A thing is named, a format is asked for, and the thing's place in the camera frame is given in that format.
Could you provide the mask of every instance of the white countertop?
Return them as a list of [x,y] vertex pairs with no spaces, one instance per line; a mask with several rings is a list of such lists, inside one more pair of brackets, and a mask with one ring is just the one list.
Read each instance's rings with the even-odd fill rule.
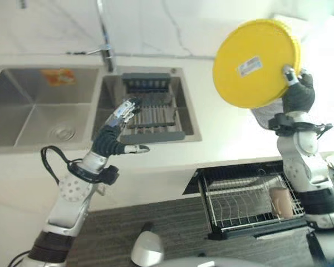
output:
[[[145,171],[255,162],[279,157],[275,133],[261,128],[250,110],[229,105],[218,95],[212,79],[213,61],[119,57],[117,62],[121,66],[183,68],[202,141],[150,145],[151,151],[147,154],[111,157],[111,164]],[[100,64],[100,56],[0,55],[0,66]],[[320,150],[334,151],[334,128],[321,138]],[[69,154],[81,156],[84,152],[70,151]],[[6,161],[8,157],[13,160],[18,155],[21,154],[0,155],[0,161],[4,158]],[[23,155],[26,160],[31,158],[31,153],[22,154],[21,159]]]

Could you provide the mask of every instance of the kitchen counter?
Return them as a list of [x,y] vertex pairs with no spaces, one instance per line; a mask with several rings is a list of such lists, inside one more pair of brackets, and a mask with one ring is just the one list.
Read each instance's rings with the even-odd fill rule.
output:
[[[117,62],[120,66],[183,68],[190,112],[195,113],[202,140],[153,144],[149,145],[149,153],[112,156],[109,164],[120,169],[120,178],[109,187],[107,196],[94,197],[93,209],[176,199],[199,167],[280,159],[275,133],[261,128],[250,110],[229,105],[218,95],[212,79],[213,61],[119,57]],[[101,58],[1,55],[0,66],[3,65],[97,66],[101,65]],[[328,115],[332,120],[323,122],[333,122],[334,114]],[[66,156],[82,157],[90,145],[87,142],[77,149],[65,150]],[[320,139],[320,150],[326,154],[334,151],[334,128]],[[66,173],[65,164],[52,155],[48,159],[61,177]],[[39,149],[0,154],[0,203],[37,212],[49,210],[55,195],[55,183],[42,166]]]
[[[100,60],[99,56],[0,56],[0,66],[99,65]],[[189,90],[187,93],[191,99],[191,112],[197,118],[202,141],[150,145],[151,152],[148,154],[112,157],[112,164],[128,169],[169,169],[279,157],[274,132],[261,128],[250,110],[234,107],[218,95],[212,79],[212,61],[119,57],[117,62],[122,66],[183,68]],[[83,154],[89,146],[90,143],[86,143],[78,147],[77,154]],[[322,137],[320,150],[334,151],[334,129]],[[30,153],[26,153],[25,157],[30,157]]]

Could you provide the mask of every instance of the dish drying rack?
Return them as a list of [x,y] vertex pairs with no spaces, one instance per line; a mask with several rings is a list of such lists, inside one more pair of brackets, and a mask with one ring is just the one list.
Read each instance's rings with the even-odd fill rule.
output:
[[[266,168],[237,165],[198,170],[198,186],[211,232],[209,239],[258,237],[306,226],[304,209],[283,173],[282,162],[277,164]],[[272,213],[272,187],[289,190],[293,218],[284,219]]]
[[142,100],[140,112],[124,128],[120,140],[126,144],[183,140],[176,99],[167,73],[125,73],[126,98]]

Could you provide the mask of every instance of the robotic arm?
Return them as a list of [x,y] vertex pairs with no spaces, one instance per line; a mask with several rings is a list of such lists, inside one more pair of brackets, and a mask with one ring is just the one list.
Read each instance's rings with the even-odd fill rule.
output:
[[318,152],[318,139],[332,125],[314,125],[308,111],[315,92],[312,76],[303,73],[298,80],[290,66],[283,68],[289,89],[282,97],[284,113],[269,121],[279,136],[277,147],[282,155],[284,173],[298,193],[309,227],[307,235],[315,260],[334,261],[334,189],[328,164]]
[[104,168],[109,156],[150,151],[147,146],[130,146],[116,140],[123,127],[139,111],[139,105],[138,98],[131,98],[120,105],[100,129],[87,155],[67,165],[68,174],[59,182],[56,203],[20,267],[66,266],[68,252],[82,228],[98,184],[111,185],[119,175],[114,166]]

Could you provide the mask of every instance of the dark gray floor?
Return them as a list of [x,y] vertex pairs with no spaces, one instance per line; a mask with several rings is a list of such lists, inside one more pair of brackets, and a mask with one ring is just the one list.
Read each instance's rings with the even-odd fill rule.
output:
[[146,221],[164,243],[165,258],[208,256],[239,258],[270,266],[312,266],[306,231],[274,240],[244,237],[206,240],[208,229],[200,198],[93,212],[71,251],[68,266],[132,266],[130,252]]

